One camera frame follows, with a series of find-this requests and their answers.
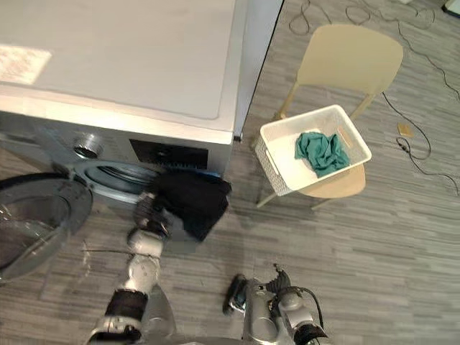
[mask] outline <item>green towel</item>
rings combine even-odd
[[[337,134],[302,133],[295,142],[295,159],[306,158],[319,178],[350,164]]]

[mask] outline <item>white laundry basket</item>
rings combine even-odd
[[[337,134],[350,165],[321,178],[307,159],[296,160],[295,140],[304,132]],[[283,196],[317,183],[371,159],[371,152],[356,127],[340,106],[310,111],[270,122],[260,128],[255,152],[276,194]]]

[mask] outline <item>cable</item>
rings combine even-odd
[[[453,86],[451,86],[449,84],[449,82],[447,81],[447,77],[446,77],[446,71],[439,67],[437,64],[435,64],[431,58],[426,55],[425,53],[423,52],[419,52],[417,50],[415,50],[413,48],[413,46],[410,44],[410,41],[406,38],[406,36],[404,36],[404,34],[402,33],[401,31],[401,22],[404,22],[406,24],[409,24],[409,25],[412,25],[413,27],[417,28],[417,29],[421,29],[421,30],[427,30],[431,27],[431,25],[435,22],[436,20],[436,13],[434,12],[433,9],[427,9],[427,8],[424,8],[424,9],[417,9],[416,7],[414,7],[413,5],[406,5],[410,8],[412,8],[414,11],[415,11],[415,16],[418,17],[418,15],[422,12],[427,12],[427,11],[431,11],[433,13],[433,18],[431,20],[430,23],[428,23],[426,26],[424,27],[421,27],[421,26],[418,26],[418,25],[415,25],[411,22],[406,22],[406,21],[403,21],[401,19],[398,19],[398,18],[386,18],[383,14],[382,14],[382,11],[380,11],[380,9],[378,9],[377,7],[373,7],[371,5],[369,5],[366,0],[362,0],[362,3],[363,4],[360,4],[360,3],[356,3],[354,2],[355,5],[350,5],[350,6],[347,6],[345,8],[345,15],[346,15],[346,18],[353,24],[357,25],[357,26],[360,26],[360,25],[363,25],[364,23],[368,22],[372,15],[374,15],[375,17],[381,19],[382,21],[384,22],[387,22],[387,23],[391,23],[391,22],[396,22],[397,23],[397,31],[399,33],[399,35],[401,36],[401,38],[406,42],[407,46],[408,46],[408,49],[412,52],[414,52],[415,54],[417,55],[420,55],[422,57],[424,57],[436,70],[439,70],[443,73],[443,81],[444,81],[444,84],[450,88],[453,92],[455,92],[456,94],[456,100],[460,102],[460,92],[455,89]],[[291,21],[289,22],[289,29],[292,33],[296,34],[296,35],[307,35],[310,31],[311,31],[311,26],[310,26],[310,22],[308,21],[308,18],[306,16],[306,11],[307,9],[310,7],[310,5],[314,5],[314,6],[317,6],[321,9],[321,11],[324,13],[325,17],[327,18],[329,24],[332,24],[332,21],[331,21],[331,18],[329,17],[329,15],[327,15],[326,11],[324,11],[323,7],[317,5],[317,4],[314,4],[312,3],[310,0],[307,0],[307,2],[303,3],[301,6],[300,6],[300,13],[296,16],[294,16]],[[359,9],[361,11],[363,11],[364,13],[367,14],[367,18],[361,20],[361,21],[358,21],[358,20],[355,20],[353,18],[351,18],[351,11],[352,9]],[[298,19],[303,19],[303,21],[305,22],[305,25],[306,25],[306,30],[304,32],[296,32],[293,28],[292,28],[292,24],[294,21],[298,20]],[[428,145],[428,152],[426,154],[426,156],[424,157],[418,157],[418,156],[415,156],[413,153],[412,153],[412,150],[411,150],[411,147],[410,147],[410,144],[409,142],[403,138],[403,137],[398,137],[396,139],[396,142],[397,144],[401,147],[401,149],[403,149],[408,155],[409,155],[409,158],[410,160],[412,161],[412,163],[417,167],[417,169],[419,171],[421,171],[424,175],[429,175],[429,176],[444,176],[445,178],[448,178],[455,186],[455,189],[456,189],[456,194],[459,195],[459,187],[456,183],[456,181],[450,176],[450,175],[447,175],[447,174],[444,174],[444,173],[431,173],[431,172],[426,172],[424,171],[422,168],[420,168],[420,166],[417,164],[417,162],[415,160],[427,160],[430,156],[431,156],[431,152],[432,152],[432,149],[431,149],[431,143],[430,143],[430,140],[429,138],[426,136],[425,132],[414,122],[412,121],[411,119],[409,119],[408,117],[406,117],[406,115],[404,115],[403,113],[401,113],[400,111],[398,111],[392,104],[391,102],[388,100],[388,97],[387,95],[385,95],[385,92],[382,92],[382,95],[384,96],[386,102],[388,103],[388,105],[390,106],[391,109],[393,109],[393,111],[395,111],[398,115],[400,115],[402,118],[404,118],[406,121],[409,121],[422,135],[423,137],[425,138],[426,140],[426,143]]]
[[[425,140],[428,144],[428,153],[425,157],[417,157],[415,156],[413,153],[412,153],[412,149],[410,148],[410,144],[409,144],[409,141],[406,139],[406,138],[403,138],[403,137],[397,137],[396,138],[396,142],[397,144],[400,146],[400,148],[406,152],[408,155],[409,155],[409,158],[410,160],[412,161],[412,163],[417,167],[417,169],[420,170],[421,173],[423,173],[424,175],[428,175],[428,176],[444,176],[445,178],[448,178],[455,186],[455,189],[456,189],[456,194],[458,196],[460,196],[459,194],[459,186],[457,185],[457,182],[450,176],[450,175],[447,175],[447,174],[444,174],[444,173],[439,173],[439,172],[426,172],[424,171],[418,164],[417,162],[414,160],[427,160],[430,155],[431,155],[431,143],[430,143],[430,140],[428,139],[428,137],[426,136],[425,132],[418,126],[414,123],[414,121],[412,121],[411,119],[409,119],[408,117],[406,117],[406,115],[404,115],[403,113],[401,113],[399,110],[397,110],[392,104],[391,102],[388,100],[388,97],[387,95],[385,95],[385,92],[382,92],[382,95],[383,97],[385,98],[386,102],[388,103],[388,105],[391,107],[391,109],[393,109],[395,111],[396,114],[400,115],[402,118],[404,118],[405,120],[409,121],[416,129],[418,129],[418,131],[425,137]]]
[[[417,160],[427,160],[430,156],[431,156],[431,143],[430,143],[430,140],[429,138],[426,136],[425,132],[418,126],[415,124],[414,121],[412,121],[411,119],[409,119],[406,115],[404,115],[403,113],[401,113],[399,110],[397,110],[391,103],[390,101],[388,100],[388,97],[387,95],[385,95],[385,92],[382,92],[382,95],[383,97],[385,98],[386,102],[388,103],[388,105],[391,107],[391,109],[393,109],[395,111],[396,114],[400,115],[403,119],[405,119],[406,121],[409,121],[416,129],[418,129],[418,131],[425,137],[425,140],[426,140],[426,143],[428,144],[428,153],[426,154],[425,157],[417,157],[415,155],[412,155],[412,157],[414,157],[415,159]]]
[[[419,27],[418,25],[415,25],[415,24],[413,24],[413,23],[410,23],[410,22],[406,22],[406,21],[400,20],[400,19],[398,19],[398,18],[391,18],[391,19],[390,19],[390,18],[385,18],[385,16],[382,14],[382,11],[380,11],[380,9],[378,9],[378,8],[376,8],[376,7],[373,7],[373,6],[369,5],[369,4],[366,2],[366,0],[361,0],[361,1],[365,4],[365,6],[367,6],[367,8],[366,8],[366,9],[363,9],[363,10],[368,11],[370,14],[373,14],[373,15],[375,15],[376,17],[379,17],[381,20],[383,20],[383,21],[386,22],[386,23],[397,22],[397,31],[398,31],[399,35],[401,36],[401,38],[402,38],[402,39],[406,42],[406,44],[408,45],[409,50],[411,50],[412,52],[414,52],[415,54],[417,54],[417,55],[419,55],[419,56],[424,57],[424,58],[425,58],[425,59],[426,59],[436,70],[439,70],[439,71],[441,71],[441,72],[443,73],[443,81],[444,81],[444,84],[445,84],[448,88],[450,88],[453,92],[455,92],[455,94],[456,94],[456,99],[457,99],[458,102],[460,102],[460,92],[459,92],[459,90],[457,90],[456,88],[454,88],[451,84],[449,84],[449,82],[447,81],[447,77],[446,77],[446,71],[445,71],[443,68],[439,67],[437,64],[435,64],[435,63],[431,60],[431,58],[430,58],[428,55],[426,55],[426,54],[423,53],[423,52],[419,52],[419,51],[415,50],[415,49],[412,47],[412,45],[410,44],[410,41],[409,41],[409,40],[403,35],[403,33],[401,32],[401,22],[404,22],[404,23],[406,23],[406,24],[412,25],[413,27],[415,27],[415,28],[417,28],[417,29],[421,29],[421,30],[427,30],[427,29],[429,29],[430,26],[431,26],[431,25],[435,22],[435,20],[436,20],[436,14],[435,14],[434,10],[433,10],[433,9],[421,9],[421,10],[418,10],[418,9],[416,9],[414,6],[412,6],[412,8],[413,8],[414,10],[417,11],[417,13],[416,13],[415,16],[418,16],[422,11],[429,11],[429,10],[431,10],[431,11],[433,12],[433,19],[432,19],[431,23],[429,23],[426,27]],[[375,9],[376,11],[378,11],[378,12],[379,12],[379,15],[375,14],[375,13],[374,13],[373,11],[371,11],[369,8]],[[346,15],[346,17],[347,17],[351,22],[353,22],[353,21],[350,19],[349,15]]]
[[[345,8],[345,15],[346,15],[346,18],[353,24],[355,25],[363,25],[364,23],[368,22],[372,15],[376,16],[377,18],[383,20],[384,22],[386,23],[392,23],[392,22],[396,22],[397,23],[397,31],[399,33],[399,35],[401,36],[401,38],[406,42],[406,44],[408,45],[408,49],[412,52],[414,52],[415,54],[419,55],[419,56],[422,56],[424,57],[436,70],[439,70],[440,72],[443,73],[443,82],[444,82],[444,85],[446,85],[448,88],[450,88],[455,94],[456,94],[456,99],[458,102],[460,102],[460,91],[457,90],[456,88],[454,88],[451,84],[449,84],[449,82],[447,81],[447,76],[446,76],[446,71],[442,68],[442,67],[439,67],[437,64],[435,64],[431,58],[426,55],[425,53],[423,52],[419,52],[417,50],[415,50],[413,48],[413,46],[410,44],[410,41],[406,38],[406,36],[404,36],[403,32],[401,31],[401,22],[404,22],[406,24],[409,24],[409,25],[412,25],[413,27],[417,28],[417,29],[420,29],[420,30],[427,30],[431,27],[431,25],[435,22],[436,20],[436,13],[434,12],[433,9],[428,9],[428,8],[424,8],[424,9],[417,9],[416,7],[414,7],[413,5],[404,5],[404,4],[399,4],[397,2],[393,2],[391,1],[392,4],[398,4],[398,5],[401,5],[401,6],[408,6],[412,9],[414,9],[415,11],[415,16],[418,17],[418,15],[422,12],[428,12],[428,11],[431,11],[431,13],[433,13],[433,18],[431,20],[430,23],[428,23],[426,26],[424,27],[421,27],[421,26],[418,26],[418,25],[415,25],[411,22],[406,22],[405,20],[401,20],[401,19],[398,19],[398,18],[386,18],[382,11],[380,11],[380,9],[378,9],[377,7],[373,7],[371,6],[369,3],[366,2],[366,0],[361,0],[363,4],[360,4],[358,2],[354,2],[354,1],[351,1],[351,2],[354,2],[355,5],[350,5],[350,6],[347,6]],[[295,15],[289,22],[289,30],[294,34],[294,35],[297,35],[297,36],[305,36],[305,35],[308,35],[311,31],[311,25],[310,25],[310,22],[308,21],[308,18],[306,16],[306,12],[308,10],[308,8],[310,6],[316,6],[318,7],[324,14],[324,16],[327,18],[328,20],[328,23],[329,24],[332,24],[332,21],[331,21],[331,18],[329,17],[329,15],[327,14],[327,12],[324,10],[324,8],[321,6],[321,5],[318,5],[318,4],[314,4],[311,2],[311,0],[306,0],[306,2],[302,3],[300,5],[300,13]],[[353,18],[351,18],[351,10],[352,9],[361,9],[363,12],[365,12],[367,14],[367,18],[366,19],[363,19],[361,21],[357,21],[357,20],[354,20]],[[302,19],[303,20],[303,23],[305,24],[305,30],[303,31],[297,31],[293,28],[293,23],[298,21],[299,19]]]
[[[318,7],[321,12],[323,12],[324,16],[326,17],[326,19],[328,20],[329,24],[332,24],[332,21],[331,21],[331,18],[330,16],[327,14],[327,12],[324,10],[324,8],[321,6],[321,5],[318,5],[318,4],[314,4],[312,3],[310,0],[306,0],[306,2],[302,3],[300,5],[300,12],[299,14],[296,14],[289,22],[289,30],[294,34],[294,35],[297,35],[297,36],[306,36],[310,33],[311,31],[311,26],[310,26],[310,22],[308,21],[308,18],[307,18],[307,15],[306,15],[306,12],[307,12],[307,9],[311,6],[316,6]],[[303,31],[297,31],[293,28],[293,23],[296,22],[297,20],[299,19],[303,19],[303,23],[305,24],[305,30]]]
[[[417,167],[417,169],[420,170],[421,173],[423,173],[424,175],[428,175],[428,176],[444,176],[445,178],[448,178],[454,184],[457,196],[460,196],[459,186],[457,185],[457,182],[455,182],[455,180],[451,176],[447,174],[439,173],[439,172],[426,172],[425,170],[423,170],[421,167],[418,166],[418,164],[414,160],[414,156],[412,155],[410,144],[406,140],[406,138],[398,137],[396,138],[396,142],[398,145],[400,145],[401,149],[409,155],[410,160]]]
[[[310,26],[310,22],[308,21],[308,18],[307,16],[305,15],[305,12],[307,11],[308,7],[310,7],[311,5],[311,2],[310,0],[307,0],[307,2],[304,2],[300,5],[300,13],[295,15],[289,22],[289,30],[294,34],[294,35],[297,35],[297,36],[305,36],[305,35],[308,35],[310,33],[310,30],[311,30],[311,26]],[[306,30],[305,31],[295,31],[293,29],[293,23],[295,21],[297,21],[299,18],[302,18],[303,21],[305,22],[305,25],[306,25]]]
[[[312,290],[309,290],[306,287],[299,287],[299,289],[301,291],[303,291],[304,293],[308,293],[313,298],[313,300],[315,301],[316,308],[318,309],[319,324],[320,324],[321,328],[324,330],[323,313],[321,312],[321,307],[319,306],[319,301],[316,298],[315,294],[313,293]]]

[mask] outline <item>sticker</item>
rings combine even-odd
[[[0,81],[32,85],[50,58],[45,50],[0,45]]]

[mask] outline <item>chair seat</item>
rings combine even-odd
[[[314,198],[345,198],[360,193],[366,186],[366,172],[364,165],[358,165],[341,172],[321,182],[309,185],[298,190],[306,196]]]

